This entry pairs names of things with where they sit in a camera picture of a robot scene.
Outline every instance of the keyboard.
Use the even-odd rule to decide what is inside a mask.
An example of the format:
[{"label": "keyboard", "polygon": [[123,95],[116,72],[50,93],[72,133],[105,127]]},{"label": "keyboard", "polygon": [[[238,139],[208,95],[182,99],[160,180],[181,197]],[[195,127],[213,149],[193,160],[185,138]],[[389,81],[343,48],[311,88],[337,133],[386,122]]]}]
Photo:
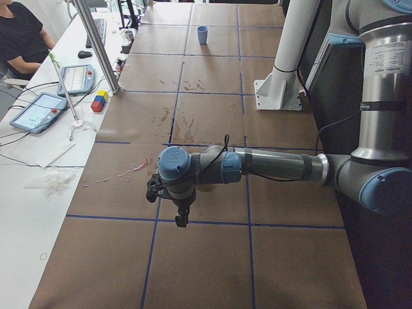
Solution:
[{"label": "keyboard", "polygon": [[[100,36],[100,39],[102,40],[102,43],[104,45],[104,42],[106,40],[106,20],[103,18],[96,18],[93,21],[95,22],[98,35]],[[89,36],[86,40],[86,48],[91,48],[91,41]]]}]

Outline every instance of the black t-shirt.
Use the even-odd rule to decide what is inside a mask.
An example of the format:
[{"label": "black t-shirt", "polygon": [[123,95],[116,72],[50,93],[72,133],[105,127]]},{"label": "black t-shirt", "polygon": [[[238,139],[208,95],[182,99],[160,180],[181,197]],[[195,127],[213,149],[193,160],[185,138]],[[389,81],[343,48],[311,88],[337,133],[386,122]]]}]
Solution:
[{"label": "black t-shirt", "polygon": [[[7,6],[14,18],[0,16],[0,61],[21,56],[26,62],[42,63],[48,56],[48,47],[40,35],[43,24],[27,7],[14,2]],[[9,65],[20,79],[30,79],[33,74],[22,74]]]}]

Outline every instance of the brown tile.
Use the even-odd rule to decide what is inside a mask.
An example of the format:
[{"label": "brown tile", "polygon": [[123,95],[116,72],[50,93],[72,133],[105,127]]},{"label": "brown tile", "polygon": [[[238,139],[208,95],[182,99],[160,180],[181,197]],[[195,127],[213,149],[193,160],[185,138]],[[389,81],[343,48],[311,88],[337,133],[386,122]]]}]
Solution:
[{"label": "brown tile", "polygon": [[177,91],[182,62],[183,56],[130,54],[118,83],[128,91]]},{"label": "brown tile", "polygon": [[265,80],[272,72],[274,62],[275,58],[242,58],[240,67],[244,94],[255,94],[255,80]]},{"label": "brown tile", "polygon": [[153,26],[143,24],[139,27],[131,53],[184,54],[187,36],[186,26]]},{"label": "brown tile", "polygon": [[176,93],[119,93],[113,97],[96,140],[168,143]]},{"label": "brown tile", "polygon": [[184,61],[180,91],[241,94],[239,58],[186,56]]},{"label": "brown tile", "polygon": [[30,308],[138,308],[153,227],[66,218]]},{"label": "brown tile", "polygon": [[248,227],[159,223],[145,308],[252,308]]},{"label": "brown tile", "polygon": [[[157,204],[145,198],[146,183],[155,173],[163,149],[149,144],[95,144],[68,214],[156,218]],[[133,171],[145,159],[150,165]]]},{"label": "brown tile", "polygon": [[176,110],[172,144],[209,145],[243,143],[243,115],[239,95],[180,94]]},{"label": "brown tile", "polygon": [[343,226],[331,188],[313,182],[273,182],[251,176],[253,223]]},{"label": "brown tile", "polygon": [[246,96],[244,103],[248,146],[315,148],[315,120],[305,108],[303,111],[257,110],[254,96]]},{"label": "brown tile", "polygon": [[344,230],[253,228],[256,308],[366,309]]},{"label": "brown tile", "polygon": [[282,27],[285,15],[279,5],[239,5],[241,27]]},{"label": "brown tile", "polygon": [[[202,153],[204,147],[183,147],[188,153]],[[174,220],[177,206],[162,200],[159,218]],[[196,201],[191,205],[189,221],[248,222],[246,179],[238,183],[196,187]]]},{"label": "brown tile", "polygon": [[191,3],[162,3],[148,6],[142,24],[189,24]]},{"label": "brown tile", "polygon": [[282,29],[240,28],[242,56],[275,57]]},{"label": "brown tile", "polygon": [[186,47],[187,55],[238,56],[239,34],[237,28],[208,27],[207,44],[200,45],[197,27],[190,27]]},{"label": "brown tile", "polygon": [[193,26],[238,26],[236,5],[214,3],[213,5],[195,4],[191,18]]}]

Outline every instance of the stacked blocks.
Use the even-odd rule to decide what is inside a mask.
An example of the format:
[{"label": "stacked blocks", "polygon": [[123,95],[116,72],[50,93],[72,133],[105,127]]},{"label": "stacked blocks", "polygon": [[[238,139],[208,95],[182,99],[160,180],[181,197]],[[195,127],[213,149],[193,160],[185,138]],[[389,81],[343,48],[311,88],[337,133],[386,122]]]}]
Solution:
[{"label": "stacked blocks", "polygon": [[109,94],[106,90],[99,90],[97,96],[91,104],[91,109],[95,113],[100,113],[103,110],[104,104],[109,100]]}]

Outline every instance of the tablet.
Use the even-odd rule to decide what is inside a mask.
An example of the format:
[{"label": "tablet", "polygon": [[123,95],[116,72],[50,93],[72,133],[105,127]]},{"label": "tablet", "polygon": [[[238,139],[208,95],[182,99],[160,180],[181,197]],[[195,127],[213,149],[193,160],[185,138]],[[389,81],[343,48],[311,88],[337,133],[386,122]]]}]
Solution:
[{"label": "tablet", "polygon": [[66,98],[42,92],[10,121],[10,125],[27,132],[40,133],[57,120],[66,106]]},{"label": "tablet", "polygon": [[[64,66],[61,74],[69,95],[86,94],[92,89],[95,82],[95,74],[90,64]],[[57,95],[65,97],[61,83],[57,88]]]}]

